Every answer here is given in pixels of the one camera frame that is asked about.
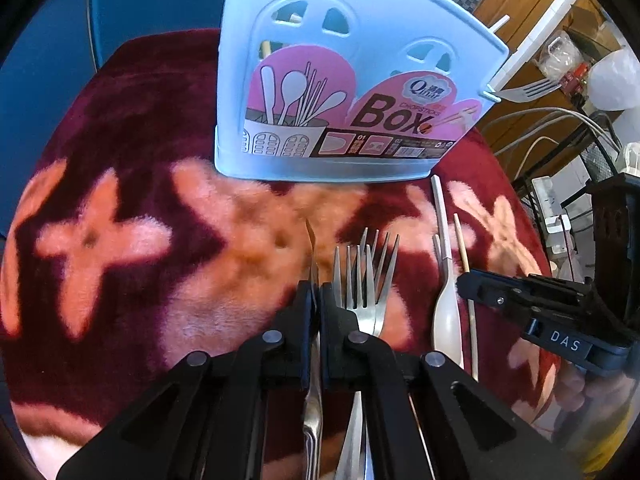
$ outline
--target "silver bolt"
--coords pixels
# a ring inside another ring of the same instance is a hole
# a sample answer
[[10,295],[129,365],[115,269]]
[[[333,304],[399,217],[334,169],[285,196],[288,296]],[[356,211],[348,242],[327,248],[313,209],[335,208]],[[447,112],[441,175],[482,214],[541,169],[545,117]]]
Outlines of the silver bolt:
[[262,334],[262,340],[265,343],[279,343],[282,339],[282,332],[279,330],[267,330],[264,334]]
[[440,352],[429,352],[424,360],[427,361],[429,366],[433,366],[434,368],[440,368],[446,362],[444,355]]
[[202,366],[207,362],[207,355],[204,352],[191,352],[187,355],[187,364],[189,366]]
[[354,345],[360,345],[364,343],[367,339],[369,339],[369,334],[365,334],[364,332],[359,332],[358,330],[354,330],[349,335],[349,341],[351,341]]

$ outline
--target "pink label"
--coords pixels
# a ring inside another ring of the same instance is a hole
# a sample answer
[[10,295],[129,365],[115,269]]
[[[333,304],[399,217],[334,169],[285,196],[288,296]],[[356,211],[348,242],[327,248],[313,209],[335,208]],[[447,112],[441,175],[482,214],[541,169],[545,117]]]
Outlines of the pink label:
[[252,75],[242,149],[259,155],[441,158],[480,117],[435,72],[386,79],[355,104],[356,75],[320,46],[282,48]]

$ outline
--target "blue wall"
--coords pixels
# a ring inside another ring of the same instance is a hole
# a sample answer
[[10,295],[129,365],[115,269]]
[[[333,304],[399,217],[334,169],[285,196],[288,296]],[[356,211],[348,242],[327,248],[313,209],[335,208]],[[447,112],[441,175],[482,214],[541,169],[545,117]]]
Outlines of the blue wall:
[[[89,0],[97,64],[147,34],[219,27],[224,0]],[[87,0],[47,0],[0,68],[0,233],[44,145],[94,74]]]

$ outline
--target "metal fork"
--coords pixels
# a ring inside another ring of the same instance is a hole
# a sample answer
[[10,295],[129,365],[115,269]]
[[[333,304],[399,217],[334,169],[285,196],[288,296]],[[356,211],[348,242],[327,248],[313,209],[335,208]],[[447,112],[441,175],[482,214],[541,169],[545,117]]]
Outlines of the metal fork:
[[547,94],[551,94],[551,92],[558,90],[560,86],[557,82],[544,78],[535,83],[530,83],[518,88],[509,88],[492,93],[496,97],[511,101],[512,103],[530,103]]
[[[335,248],[334,252],[334,277],[333,287],[336,305],[353,310],[358,318],[358,328],[361,332],[371,334],[375,337],[380,336],[385,320],[386,300],[391,290],[391,282],[393,280],[394,270],[396,268],[396,259],[398,258],[398,247],[400,244],[399,235],[396,236],[389,264],[386,268],[385,281],[382,290],[378,294],[380,279],[382,278],[383,267],[385,265],[386,248],[389,242],[389,233],[385,236],[382,245],[382,254],[377,265],[376,271],[373,271],[373,259],[376,251],[379,231],[376,231],[373,243],[373,252],[371,247],[366,245],[368,229],[364,229],[360,244],[356,249],[355,268],[351,268],[351,247],[347,246],[346,260],[346,294],[342,296],[342,277],[340,272],[340,247]],[[362,248],[365,248],[365,293],[362,291]],[[362,394],[356,392],[353,397],[353,407],[347,433],[342,445],[340,460],[335,472],[335,480],[356,480],[360,471],[360,449],[362,444],[363,429],[363,413],[362,413]],[[366,442],[366,464],[371,464],[370,449],[367,439]]]

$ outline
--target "red blanket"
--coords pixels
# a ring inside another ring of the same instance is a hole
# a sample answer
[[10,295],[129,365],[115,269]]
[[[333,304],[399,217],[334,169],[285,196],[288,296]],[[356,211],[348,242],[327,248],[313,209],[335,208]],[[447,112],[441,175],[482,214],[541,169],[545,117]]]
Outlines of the red blanket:
[[[375,185],[225,178],[210,159],[218,32],[124,44],[76,99],[24,191],[0,280],[2,355],[26,443],[53,478],[70,454],[187,352],[229,352],[270,322],[306,276],[315,229],[321,277],[364,226],[401,236],[382,338],[430,348],[441,283],[429,179]],[[548,272],[536,233],[482,137],[437,166],[470,264]],[[452,232],[457,272],[460,260]],[[558,361],[478,306],[480,381],[526,420]],[[466,366],[470,345],[463,302]],[[270,405],[265,474],[302,471],[302,396]],[[322,471],[335,467],[350,405],[325,399]]]

